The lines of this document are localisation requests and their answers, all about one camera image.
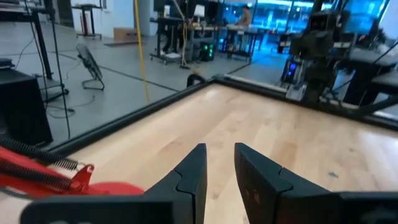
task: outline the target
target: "black speaker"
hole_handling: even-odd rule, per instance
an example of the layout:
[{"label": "black speaker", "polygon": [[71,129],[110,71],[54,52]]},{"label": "black speaker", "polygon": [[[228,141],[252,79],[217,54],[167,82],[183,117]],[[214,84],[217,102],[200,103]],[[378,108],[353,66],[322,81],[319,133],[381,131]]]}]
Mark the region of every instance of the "black speaker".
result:
[{"label": "black speaker", "polygon": [[39,84],[13,69],[0,70],[0,138],[30,144],[52,142]]}]

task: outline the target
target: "wooden platform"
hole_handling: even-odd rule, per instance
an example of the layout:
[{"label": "wooden platform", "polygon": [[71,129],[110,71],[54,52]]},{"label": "wooden platform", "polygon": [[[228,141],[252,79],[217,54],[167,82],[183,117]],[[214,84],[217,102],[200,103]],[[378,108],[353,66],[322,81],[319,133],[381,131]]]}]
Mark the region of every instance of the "wooden platform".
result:
[{"label": "wooden platform", "polygon": [[[244,142],[329,190],[398,190],[398,134],[212,85],[72,155],[96,166],[92,183],[150,188],[199,142],[208,148],[205,223],[248,223],[234,173]],[[24,205],[0,195],[0,223]]]}]

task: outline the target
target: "cardboard box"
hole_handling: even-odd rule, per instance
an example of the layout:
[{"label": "cardboard box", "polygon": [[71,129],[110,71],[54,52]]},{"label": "cardboard box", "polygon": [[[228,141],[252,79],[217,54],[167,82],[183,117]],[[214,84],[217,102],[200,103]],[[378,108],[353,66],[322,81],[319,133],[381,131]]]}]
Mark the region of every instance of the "cardboard box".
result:
[{"label": "cardboard box", "polygon": [[137,30],[133,28],[113,28],[113,39],[118,41],[137,41]]}]

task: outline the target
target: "yellow pole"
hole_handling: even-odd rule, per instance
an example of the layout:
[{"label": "yellow pole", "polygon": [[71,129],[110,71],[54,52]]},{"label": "yellow pole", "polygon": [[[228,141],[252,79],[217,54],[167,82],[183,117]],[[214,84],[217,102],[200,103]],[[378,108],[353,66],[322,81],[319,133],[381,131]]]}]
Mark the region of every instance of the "yellow pole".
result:
[{"label": "yellow pole", "polygon": [[149,98],[147,77],[145,75],[145,68],[144,68],[144,55],[142,53],[141,30],[139,28],[138,0],[133,0],[133,1],[134,1],[134,6],[135,6],[134,13],[136,15],[136,21],[137,21],[136,24],[137,24],[137,35],[138,35],[138,44],[139,44],[139,57],[140,57],[140,61],[141,61],[141,76],[142,76],[142,79],[144,80],[144,89],[145,89],[145,96],[147,99],[147,104],[149,104],[150,98]]}]

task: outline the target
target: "floor fan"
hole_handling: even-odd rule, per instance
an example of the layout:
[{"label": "floor fan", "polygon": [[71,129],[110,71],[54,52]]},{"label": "floor fan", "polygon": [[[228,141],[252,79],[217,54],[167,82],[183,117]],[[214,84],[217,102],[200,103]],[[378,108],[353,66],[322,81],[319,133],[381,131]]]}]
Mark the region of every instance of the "floor fan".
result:
[{"label": "floor fan", "polygon": [[[95,62],[95,59],[91,52],[88,50],[88,48],[83,45],[83,44],[78,44],[76,46],[76,49],[78,51],[78,58],[81,59],[83,62],[83,65],[88,69],[90,72],[91,76],[93,77],[91,80],[86,80],[81,83],[82,87],[84,89],[89,89],[89,90],[101,90],[103,91],[105,89],[105,84],[102,82],[102,73],[101,70],[98,66],[98,64]],[[100,82],[102,87],[90,87],[87,86],[87,83],[91,82]]]}]

